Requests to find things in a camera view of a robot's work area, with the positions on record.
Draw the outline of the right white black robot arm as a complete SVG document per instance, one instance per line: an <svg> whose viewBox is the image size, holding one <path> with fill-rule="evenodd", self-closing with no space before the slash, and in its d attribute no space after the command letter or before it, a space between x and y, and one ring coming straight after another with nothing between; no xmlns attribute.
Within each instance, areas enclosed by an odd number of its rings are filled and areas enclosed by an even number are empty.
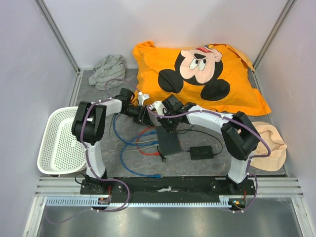
<svg viewBox="0 0 316 237"><path fill-rule="evenodd" d="M260 137L245 113L225 114L207 110L192 102L183 104L174 95L153 102L152 111L157 113L157 120L165 131L175 131L179 123L187 123L221 134L232 157L227 191L235 195L243 190L250 155L257 148Z"/></svg>

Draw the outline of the black network switch box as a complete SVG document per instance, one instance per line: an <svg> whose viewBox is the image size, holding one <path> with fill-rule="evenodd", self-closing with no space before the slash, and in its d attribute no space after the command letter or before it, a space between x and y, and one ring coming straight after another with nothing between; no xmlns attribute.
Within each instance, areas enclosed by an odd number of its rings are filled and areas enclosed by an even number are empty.
<svg viewBox="0 0 316 237"><path fill-rule="evenodd" d="M177 132L166 132L162 126L156 127L159 150L163 156L173 155L181 152Z"/></svg>

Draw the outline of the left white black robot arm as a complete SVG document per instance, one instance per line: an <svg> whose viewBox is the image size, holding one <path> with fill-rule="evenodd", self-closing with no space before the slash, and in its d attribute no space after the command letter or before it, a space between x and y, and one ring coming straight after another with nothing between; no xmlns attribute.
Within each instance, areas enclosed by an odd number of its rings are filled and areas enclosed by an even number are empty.
<svg viewBox="0 0 316 237"><path fill-rule="evenodd" d="M86 179L92 179L91 188L97 194L108 190L106 167L103 164L100 141L105 131L107 116L123 114L133 118L137 124L153 127L149 113L144 105L133 105L134 92L123 88L120 93L97 102L81 101L72 124L72 134L85 152Z"/></svg>

